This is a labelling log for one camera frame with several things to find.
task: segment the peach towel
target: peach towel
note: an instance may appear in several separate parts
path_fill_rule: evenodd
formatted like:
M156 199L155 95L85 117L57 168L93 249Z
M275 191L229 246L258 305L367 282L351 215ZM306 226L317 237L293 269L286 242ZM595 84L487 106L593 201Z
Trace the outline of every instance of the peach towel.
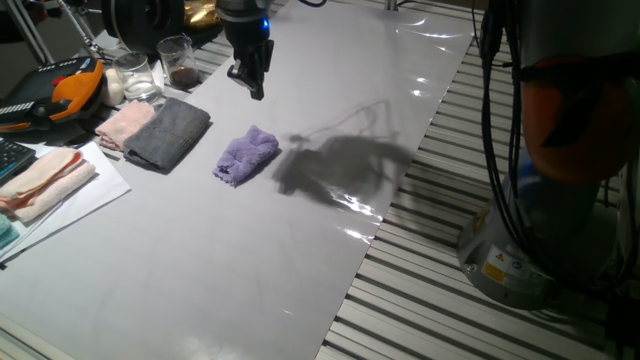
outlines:
M124 109L98 126L96 133L100 135L100 145L116 151L124 151L124 141L140 130L155 116L153 106L147 103L132 101Z
M95 167L76 149L58 148L0 188L0 212L23 222L35 219L82 186Z

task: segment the glass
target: glass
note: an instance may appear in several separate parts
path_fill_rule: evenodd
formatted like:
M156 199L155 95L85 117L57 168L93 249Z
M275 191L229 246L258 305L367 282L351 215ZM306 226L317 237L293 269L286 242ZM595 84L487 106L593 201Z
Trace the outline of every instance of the glass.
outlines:
M171 85L188 89L200 83L200 74L196 69L191 39L184 35L172 36L162 40L157 48L162 60L164 73Z
M150 103L160 96L144 53L135 51L120 55L113 61L113 68L118 72L128 100Z

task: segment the slatted floor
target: slatted floor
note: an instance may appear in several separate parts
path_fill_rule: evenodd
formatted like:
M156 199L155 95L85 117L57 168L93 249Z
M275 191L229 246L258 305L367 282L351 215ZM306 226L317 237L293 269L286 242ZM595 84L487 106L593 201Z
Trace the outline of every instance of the slatted floor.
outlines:
M376 0L333 1L383 8ZM276 1L271 11L285 3ZM469 9L430 2L401 11L472 19ZM481 20L478 13L478 28ZM195 52L205 77L231 55L223 36ZM508 60L503 41L496 61ZM514 310L489 300L459 270L458 234L492 197L480 138L481 85L478 49L471 46L317 359L613 359L603 355L615 352L604 340L604 304L588 303L574 316ZM495 151L504 174L512 97L508 69L494 70L491 90ZM165 87L165 96L188 93ZM611 203L619 192L619 182L612 181Z

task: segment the white table surface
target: white table surface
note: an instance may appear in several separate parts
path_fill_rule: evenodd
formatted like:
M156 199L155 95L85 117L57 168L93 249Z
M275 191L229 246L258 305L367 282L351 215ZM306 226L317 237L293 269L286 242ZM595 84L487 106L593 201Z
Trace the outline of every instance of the white table surface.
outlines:
M119 162L133 191L11 262L0 313L78 359L313 358L470 33L289 3L265 99L223 65L187 99L214 123L191 153L169 176ZM211 170L252 124L283 153L233 189Z

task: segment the gold object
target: gold object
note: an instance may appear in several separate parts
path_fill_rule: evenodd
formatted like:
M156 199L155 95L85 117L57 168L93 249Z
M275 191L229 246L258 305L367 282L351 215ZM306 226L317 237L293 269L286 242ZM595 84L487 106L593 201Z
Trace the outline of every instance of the gold object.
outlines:
M215 0L193 0L184 3L184 26L189 30L205 30L220 24Z

